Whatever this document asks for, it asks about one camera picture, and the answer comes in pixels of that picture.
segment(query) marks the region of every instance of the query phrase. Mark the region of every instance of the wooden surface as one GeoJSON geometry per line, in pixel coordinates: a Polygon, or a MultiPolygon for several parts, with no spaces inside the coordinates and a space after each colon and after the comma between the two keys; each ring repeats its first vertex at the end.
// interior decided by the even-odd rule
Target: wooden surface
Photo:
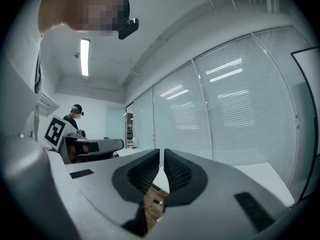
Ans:
{"type": "Polygon", "coordinates": [[[164,201],[164,197],[169,194],[163,190],[156,190],[153,186],[149,188],[148,192],[144,196],[144,212],[148,231],[151,231],[154,226],[157,225],[157,219],[163,215],[163,205],[154,203],[154,199],[164,201]]]}

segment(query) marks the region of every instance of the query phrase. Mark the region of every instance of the black shirt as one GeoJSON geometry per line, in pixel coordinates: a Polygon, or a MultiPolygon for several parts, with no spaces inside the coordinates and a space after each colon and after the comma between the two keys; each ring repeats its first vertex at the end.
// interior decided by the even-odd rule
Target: black shirt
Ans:
{"type": "Polygon", "coordinates": [[[77,123],[76,123],[76,120],[74,120],[74,119],[71,117],[70,114],[65,115],[63,119],[66,120],[66,121],[68,121],[70,124],[72,124],[72,126],[73,126],[74,128],[76,128],[77,130],[79,130],[79,129],[78,129],[78,126],[77,126],[77,123]]]}

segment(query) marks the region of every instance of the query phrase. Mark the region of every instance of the person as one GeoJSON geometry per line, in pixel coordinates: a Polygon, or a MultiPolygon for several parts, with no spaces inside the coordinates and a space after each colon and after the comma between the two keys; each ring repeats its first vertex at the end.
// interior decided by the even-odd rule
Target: person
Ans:
{"type": "Polygon", "coordinates": [[[43,90],[40,44],[43,36],[66,25],[73,31],[112,32],[130,14],[129,0],[28,0],[0,50],[0,134],[37,141],[43,90]]]}
{"type": "Polygon", "coordinates": [[[82,112],[82,106],[80,106],[79,104],[75,104],[72,106],[70,113],[65,115],[63,119],[68,121],[74,128],[79,130],[75,119],[80,119],[81,115],[83,114],[84,113],[82,112]]]}

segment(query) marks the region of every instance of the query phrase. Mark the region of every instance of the ceiling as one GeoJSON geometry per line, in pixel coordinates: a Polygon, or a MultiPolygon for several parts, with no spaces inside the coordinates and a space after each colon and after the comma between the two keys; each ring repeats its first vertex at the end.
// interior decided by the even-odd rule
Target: ceiling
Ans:
{"type": "MultiPolygon", "coordinates": [[[[152,54],[183,26],[204,14],[215,13],[213,6],[217,13],[222,8],[234,7],[232,0],[210,1],[212,4],[209,0],[130,0],[130,18],[138,18],[140,24],[138,31],[125,40],[119,40],[117,33],[102,36],[96,32],[73,32],[62,26],[45,35],[41,53],[50,55],[50,67],[63,77],[79,77],[81,65],[75,53],[80,51],[82,38],[90,39],[89,77],[125,87],[134,72],[139,72],[152,54]]],[[[249,4],[249,0],[233,1],[236,6],[249,4]]]]}

